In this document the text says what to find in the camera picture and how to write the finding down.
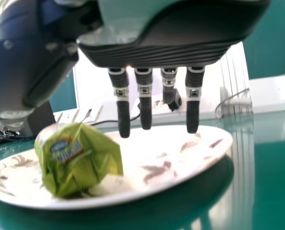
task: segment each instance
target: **glass tabletop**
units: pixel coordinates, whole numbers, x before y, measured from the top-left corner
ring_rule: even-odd
[[[0,202],[0,230],[285,230],[285,112],[201,124],[229,131],[234,142],[226,157],[199,176],[101,209],[39,211]],[[0,145],[0,160],[33,144]]]

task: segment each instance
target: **black cable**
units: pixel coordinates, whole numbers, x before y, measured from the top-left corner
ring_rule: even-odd
[[[134,121],[136,120],[137,118],[139,118],[141,116],[141,114],[139,113],[136,117],[132,118],[130,121]],[[100,122],[97,122],[97,123],[93,123],[91,124],[91,126],[97,126],[97,125],[100,125],[100,124],[103,124],[103,123],[108,123],[108,122],[114,122],[114,123],[117,123],[118,120],[107,120],[107,121],[100,121]]]

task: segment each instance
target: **brown leaf pattern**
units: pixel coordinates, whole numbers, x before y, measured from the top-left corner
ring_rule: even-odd
[[[38,162],[26,159],[25,157],[23,157],[21,155],[17,155],[15,157],[12,157],[12,159],[17,161],[17,163],[12,165],[12,166],[10,166],[11,168],[32,167],[32,166],[36,166],[38,164]],[[5,194],[14,196],[12,193],[5,191],[6,187],[5,187],[4,183],[2,182],[2,180],[7,180],[8,177],[1,175],[1,172],[2,172],[3,169],[7,168],[7,166],[6,166],[5,163],[3,163],[2,165],[4,166],[4,168],[2,168],[0,170],[0,192],[3,192]]]
[[[170,169],[171,168],[171,162],[170,161],[164,161],[163,166]]]
[[[186,142],[182,147],[181,147],[181,151],[180,152],[183,152],[185,149],[188,149],[190,147],[194,147],[198,145],[198,142],[197,141],[190,141],[190,142]]]
[[[143,169],[150,171],[149,174],[147,174],[143,181],[145,184],[148,184],[149,180],[151,180],[154,177],[160,176],[164,174],[166,171],[168,171],[171,168],[171,162],[170,161],[164,161],[163,166],[142,166]]]
[[[33,160],[29,160],[26,159],[25,157],[18,155],[15,157],[12,157],[12,159],[16,160],[18,163],[14,164],[13,166],[10,166],[11,168],[17,168],[17,167],[32,167],[32,166],[36,166],[38,164],[38,162],[33,161]]]
[[[212,145],[210,145],[209,147],[214,149],[220,142],[222,142],[222,139],[219,139],[218,141],[215,141]]]

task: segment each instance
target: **green snack bag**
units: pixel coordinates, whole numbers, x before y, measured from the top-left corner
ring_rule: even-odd
[[[99,184],[108,173],[123,175],[119,145],[84,123],[48,126],[35,150],[43,184],[57,197]]]

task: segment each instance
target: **robotic hand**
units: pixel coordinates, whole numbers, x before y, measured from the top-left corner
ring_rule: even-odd
[[[73,68],[80,48],[108,68],[124,138],[130,135],[126,67],[135,68],[141,123],[150,129],[152,68],[161,68],[163,100],[170,104],[177,68],[186,66],[187,129],[195,133],[205,66],[248,36],[269,3],[17,0],[0,16],[0,121],[20,128]]]

